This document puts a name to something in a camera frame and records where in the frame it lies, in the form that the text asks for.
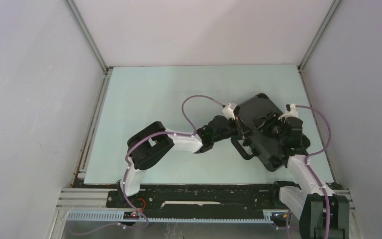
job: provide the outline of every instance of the metal frame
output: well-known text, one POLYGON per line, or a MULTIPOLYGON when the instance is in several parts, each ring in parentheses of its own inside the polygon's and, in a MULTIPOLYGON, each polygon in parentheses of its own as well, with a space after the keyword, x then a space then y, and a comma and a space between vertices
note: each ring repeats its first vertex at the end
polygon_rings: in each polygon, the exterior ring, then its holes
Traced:
MULTIPOLYGON (((80 32, 84 36, 87 44, 91 48, 93 54, 95 55, 97 61, 99 62, 100 66, 102 67, 103 71, 105 72, 105 77, 102 80, 100 90, 98 97, 96 99, 96 103, 94 106, 93 115, 90 119, 89 128, 86 133, 86 137, 83 142, 83 148, 81 150, 80 157, 78 159, 78 166, 76 168, 76 171, 74 173, 74 180, 77 178, 84 179, 87 165, 88 165, 88 159, 90 157, 90 149, 94 141, 96 128, 98 125, 99 116, 102 110, 102 105, 106 96, 106 92, 108 89, 108 85, 110 82, 110 77, 112 74, 112 69, 109 69, 107 65, 105 64, 100 52, 98 51, 98 48, 96 46, 96 43, 94 42, 86 24, 84 23, 83 18, 81 17, 81 14, 75 5, 74 0, 64 0, 67 8, 73 15, 73 18, 76 22, 76 24, 79 27, 80 32)), ((304 77, 303 77, 303 70, 309 61, 315 47, 317 46, 319 40, 321 39, 322 35, 324 34, 327 26, 330 23, 330 20, 332 19, 333 15, 336 13, 340 3, 342 0, 334 0, 332 3, 327 15, 325 16, 325 19, 323 20, 316 36, 313 38, 306 54, 304 55, 301 64, 299 65, 299 72, 301 75, 301 80, 304 85, 305 92, 307 94, 308 102, 310 105, 312 105, 312 101, 309 97, 309 92, 306 88, 304 77)), ((106 200, 107 200, 107 194, 110 190, 113 189, 90 189, 90 188, 65 188, 62 189, 61 195, 59 197, 54 215, 52 217, 51 225, 48 231, 48 239, 61 239, 63 236, 63 231, 65 227, 65 223, 67 218, 69 219, 70 212, 75 210, 75 212, 79 212, 81 210, 82 212, 87 211, 91 213, 102 214, 103 212, 122 212, 125 210, 130 211, 131 209, 114 209, 114 208, 106 208, 106 200)), ((355 212, 354 204, 352 202, 352 197, 349 192, 349 190, 335 190, 337 194, 344 195, 348 198, 350 201, 350 239, 363 239, 363 234, 361 231, 361 227, 359 225, 359 220, 355 212)), ((258 223, 270 223, 269 215, 271 213, 282 213, 286 212, 287 210, 263 210, 263 212, 266 215, 266 218, 263 222, 258 223)))
POLYGON ((92 38, 92 35, 90 34, 89 29, 87 28, 83 17, 80 14, 80 11, 78 10, 77 5, 75 4, 74 0, 64 0, 68 10, 70 11, 71 15, 74 18, 75 23, 77 24, 81 34, 83 35, 84 39, 86 40, 87 45, 89 45, 90 50, 92 51, 93 55, 95 56, 96 60, 98 61, 101 69, 106 74, 107 73, 107 65, 103 60, 103 57, 101 56, 97 45, 95 41, 92 38))
MULTIPOLYGON (((107 194, 114 189, 88 189, 88 188, 65 188, 62 189, 56 210, 52 218, 48 239, 61 239, 66 221, 100 221, 117 222, 119 217, 112 219, 102 218, 99 215, 121 215, 124 211, 131 211, 130 208, 106 208, 107 194), (72 218, 73 214, 83 214, 72 218)), ((335 190, 338 195, 345 196, 350 203, 350 239, 362 239, 352 197, 349 190, 335 190)), ((285 213, 287 210, 263 210, 265 218, 258 221, 250 220, 180 220, 180 219, 152 219, 151 222, 204 222, 204 223, 272 223, 270 216, 273 213, 285 213)))
POLYGON ((323 22, 321 23, 317 33, 315 34, 313 40, 311 41, 310 46, 307 49, 307 52, 305 53, 304 57, 301 60, 300 65, 298 66, 300 71, 303 71, 305 66, 307 65, 307 62, 309 61, 315 47, 317 46, 318 42, 320 41, 321 37, 323 36, 324 32, 326 31, 327 26, 329 25, 330 21, 332 20, 333 16, 335 15, 341 2, 342 2, 342 0, 334 0, 332 5, 330 6, 325 18, 323 19, 323 22))

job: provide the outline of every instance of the white wall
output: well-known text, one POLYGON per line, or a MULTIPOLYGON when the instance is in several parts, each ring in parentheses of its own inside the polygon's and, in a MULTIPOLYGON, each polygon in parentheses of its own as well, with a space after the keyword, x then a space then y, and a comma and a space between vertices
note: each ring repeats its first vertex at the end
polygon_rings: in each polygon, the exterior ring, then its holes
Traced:
POLYGON ((109 66, 299 64, 332 0, 77 0, 109 66))
POLYGON ((330 161, 351 191, 365 236, 382 238, 382 1, 343 1, 305 80, 330 120, 330 161))
POLYGON ((0 239, 45 237, 101 78, 62 0, 0 0, 0 239))

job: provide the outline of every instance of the light blue table surface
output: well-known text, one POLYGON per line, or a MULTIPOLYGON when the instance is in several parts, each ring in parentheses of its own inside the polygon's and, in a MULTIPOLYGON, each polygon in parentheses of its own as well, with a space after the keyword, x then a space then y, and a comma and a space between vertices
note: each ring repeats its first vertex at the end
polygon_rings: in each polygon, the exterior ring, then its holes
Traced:
MULTIPOLYGON (((191 95, 208 95, 226 104, 237 104, 265 93, 283 111, 285 105, 308 105, 295 65, 261 66, 173 66, 118 67, 110 79, 98 122, 85 183, 113 184, 121 179, 127 164, 127 140, 151 124, 161 121, 166 128, 192 131, 181 113, 181 104, 191 95)), ((186 114, 197 128, 221 115, 221 107, 208 99, 194 98, 185 105, 186 114)), ((314 118, 300 109, 303 133, 311 140, 308 152, 322 148, 314 118)), ((332 182, 322 153, 312 157, 316 171, 332 182)), ((294 181, 284 167, 267 171, 257 158, 242 159, 229 140, 215 143, 203 154, 170 151, 147 170, 144 184, 250 184, 294 181)))

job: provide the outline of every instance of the gray wall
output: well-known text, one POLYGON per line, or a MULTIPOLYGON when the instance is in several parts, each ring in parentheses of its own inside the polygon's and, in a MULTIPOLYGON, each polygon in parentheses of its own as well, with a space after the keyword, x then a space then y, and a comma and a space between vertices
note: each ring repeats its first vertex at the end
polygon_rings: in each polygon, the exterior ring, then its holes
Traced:
POLYGON ((101 78, 62 0, 0 0, 0 239, 45 238, 101 78))
POLYGON ((382 1, 344 0, 304 76, 331 122, 338 180, 351 191, 366 238, 382 238, 382 1))

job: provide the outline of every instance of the robotic arm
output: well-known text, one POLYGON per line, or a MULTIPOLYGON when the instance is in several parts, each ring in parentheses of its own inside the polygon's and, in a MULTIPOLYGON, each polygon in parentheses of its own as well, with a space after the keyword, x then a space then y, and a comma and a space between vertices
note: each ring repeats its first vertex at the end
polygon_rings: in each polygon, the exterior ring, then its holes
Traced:
POLYGON ((222 112, 222 116, 215 116, 194 133, 176 132, 156 121, 131 137, 128 151, 135 149, 128 157, 130 167, 123 182, 125 194, 138 193, 146 170, 169 150, 204 153, 214 143, 230 138, 244 159, 258 157, 272 172, 284 165, 294 175, 299 187, 282 185, 279 200, 299 219, 303 239, 324 238, 325 234, 329 238, 348 239, 349 202, 346 197, 337 196, 310 166, 306 151, 310 141, 302 133, 303 122, 298 118, 295 104, 287 105, 283 114, 265 94, 258 94, 240 105, 228 103, 222 112), (155 136, 146 141, 150 135, 155 136), (329 209, 327 233, 324 208, 329 209))

